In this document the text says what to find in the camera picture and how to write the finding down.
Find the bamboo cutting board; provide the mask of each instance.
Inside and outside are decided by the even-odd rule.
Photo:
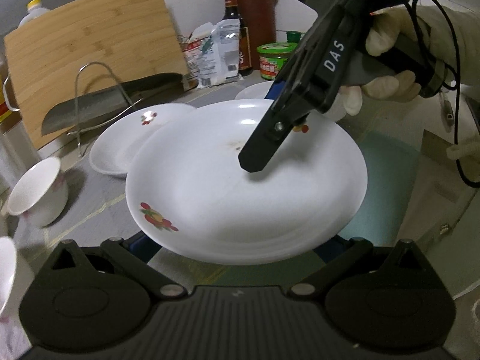
[[[25,128],[39,149],[66,130],[41,135],[55,105],[74,98],[85,64],[108,64],[121,82],[153,74],[187,73],[164,0],[76,0],[8,34],[10,77]],[[79,95],[114,86],[100,66],[87,68]]]

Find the white glove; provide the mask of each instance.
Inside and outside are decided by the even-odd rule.
[[[460,50],[462,83],[480,84],[480,16],[475,13],[456,12],[445,8],[457,34]],[[440,10],[435,6],[417,7],[418,23],[429,51],[453,68],[456,68],[455,48],[450,28]],[[399,33],[416,41],[417,36],[412,20],[404,7],[388,9],[377,15],[367,37],[366,49],[372,56],[390,50]],[[362,106],[362,93],[377,100],[408,102],[417,97],[420,85],[415,74],[403,71],[395,76],[384,76],[358,87],[342,87],[344,104],[350,115],[356,115]]]

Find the green jar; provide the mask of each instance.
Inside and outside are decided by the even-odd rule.
[[[258,47],[262,77],[266,80],[274,80],[296,47],[296,43],[270,43]]]

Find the soy sauce bottle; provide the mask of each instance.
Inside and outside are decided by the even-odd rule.
[[[225,0],[225,15],[223,20],[240,19],[240,61],[238,72],[242,76],[248,76],[251,73],[251,53],[250,36],[248,26],[240,15],[237,0]]]

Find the red label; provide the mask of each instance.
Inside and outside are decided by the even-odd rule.
[[[8,111],[7,105],[5,103],[0,104],[0,116],[2,116],[7,111]]]
[[[278,74],[278,64],[265,57],[260,57],[260,74],[274,79]]]
[[[202,40],[196,40],[195,42],[189,43],[187,46],[187,51],[196,49],[202,45]]]
[[[247,36],[240,38],[240,62],[238,69],[244,71],[251,68],[251,54],[250,54],[250,38],[248,34],[248,28],[246,28]]]

